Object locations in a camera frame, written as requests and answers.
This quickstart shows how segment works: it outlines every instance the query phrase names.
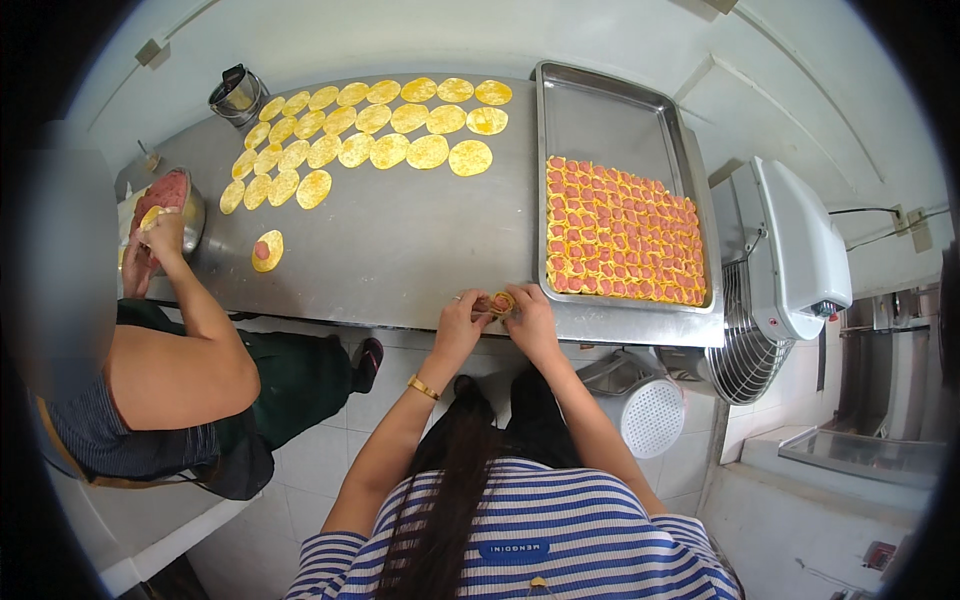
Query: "perforated lid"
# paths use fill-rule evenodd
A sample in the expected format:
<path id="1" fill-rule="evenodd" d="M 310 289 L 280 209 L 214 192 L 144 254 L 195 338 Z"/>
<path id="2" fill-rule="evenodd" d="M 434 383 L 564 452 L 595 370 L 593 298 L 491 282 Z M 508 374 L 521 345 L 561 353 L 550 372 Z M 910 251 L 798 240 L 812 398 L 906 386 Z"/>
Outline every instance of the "perforated lid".
<path id="1" fill-rule="evenodd" d="M 673 445 L 684 428 L 684 395 L 666 379 L 640 386 L 623 408 L 620 435 L 637 458 L 653 458 Z"/>

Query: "baking tray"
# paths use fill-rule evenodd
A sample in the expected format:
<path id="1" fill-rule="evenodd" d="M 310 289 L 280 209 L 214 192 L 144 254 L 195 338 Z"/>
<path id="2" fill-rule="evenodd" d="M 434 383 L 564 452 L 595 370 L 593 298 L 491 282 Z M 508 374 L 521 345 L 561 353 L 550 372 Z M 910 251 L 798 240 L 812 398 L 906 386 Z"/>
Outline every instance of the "baking tray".
<path id="1" fill-rule="evenodd" d="M 560 302 L 620 306 L 668 312 L 712 312 L 713 261 L 707 229 L 713 228 L 711 207 L 702 203 L 701 185 L 693 178 L 684 144 L 680 110 L 663 94 L 610 75 L 543 60 L 535 69 L 537 81 L 538 173 L 540 217 L 537 274 L 547 297 Z M 697 206 L 704 240 L 703 306 L 672 302 L 610 298 L 589 294 L 558 294 L 546 278 L 546 160 L 565 156 L 592 160 L 638 177 L 660 180 L 674 195 L 687 196 Z M 708 190 L 703 194 L 708 197 Z"/>

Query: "long dark hair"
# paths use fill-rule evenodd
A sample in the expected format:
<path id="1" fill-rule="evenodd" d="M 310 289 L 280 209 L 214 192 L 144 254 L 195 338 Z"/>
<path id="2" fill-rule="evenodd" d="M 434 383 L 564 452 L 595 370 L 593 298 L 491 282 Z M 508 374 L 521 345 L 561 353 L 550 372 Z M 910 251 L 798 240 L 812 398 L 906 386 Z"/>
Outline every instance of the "long dark hair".
<path id="1" fill-rule="evenodd" d="M 498 456 L 503 437 L 491 426 L 495 414 L 475 384 L 458 395 L 449 413 L 452 435 L 438 449 L 444 456 L 418 456 L 407 472 L 410 477 L 437 464 L 443 470 L 429 500 L 404 517 L 415 479 L 407 484 L 377 600 L 453 600 L 457 596 L 473 519 L 490 476 L 490 460 Z"/>

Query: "gold watch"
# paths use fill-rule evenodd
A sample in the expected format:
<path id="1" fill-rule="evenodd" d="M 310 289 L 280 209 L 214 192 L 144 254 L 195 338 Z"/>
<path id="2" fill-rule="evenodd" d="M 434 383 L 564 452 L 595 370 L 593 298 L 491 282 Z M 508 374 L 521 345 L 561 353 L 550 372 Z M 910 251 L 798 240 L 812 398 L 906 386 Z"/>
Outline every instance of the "gold watch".
<path id="1" fill-rule="evenodd" d="M 436 392 L 434 392 L 433 390 L 431 390 L 430 388 L 428 388 L 428 387 L 426 386 L 426 384 L 424 384 L 422 381 L 420 381 L 419 379 L 417 379 L 417 374 L 416 374 L 416 373 L 410 375 L 410 381 L 407 381 L 407 386 L 409 386 L 409 387 L 411 387 L 411 388 L 413 388 L 413 389 L 415 389 L 415 390 L 419 390 L 419 391 L 423 392 L 424 394 L 427 394 L 428 396 L 432 397 L 434 400 L 439 400 L 439 399 L 440 399 L 440 395 L 439 395 L 439 394 L 437 394 Z"/>

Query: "striped shirt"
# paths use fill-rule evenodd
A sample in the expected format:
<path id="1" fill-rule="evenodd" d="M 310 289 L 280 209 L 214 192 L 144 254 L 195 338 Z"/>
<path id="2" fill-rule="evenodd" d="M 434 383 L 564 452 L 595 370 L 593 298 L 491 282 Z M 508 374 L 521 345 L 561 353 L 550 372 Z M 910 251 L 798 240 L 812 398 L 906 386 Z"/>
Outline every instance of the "striped shirt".
<path id="1" fill-rule="evenodd" d="M 416 476 L 403 523 L 424 518 L 415 509 L 430 502 L 440 476 L 436 470 Z M 306 540 L 300 573 L 286 597 L 373 598 L 405 489 L 406 482 L 391 492 L 369 539 L 329 532 Z M 549 590 L 531 589 L 538 576 Z M 603 471 L 500 458 L 473 521 L 459 595 L 493 600 L 528 593 L 562 599 L 739 597 L 697 519 L 649 517 L 636 495 Z"/>

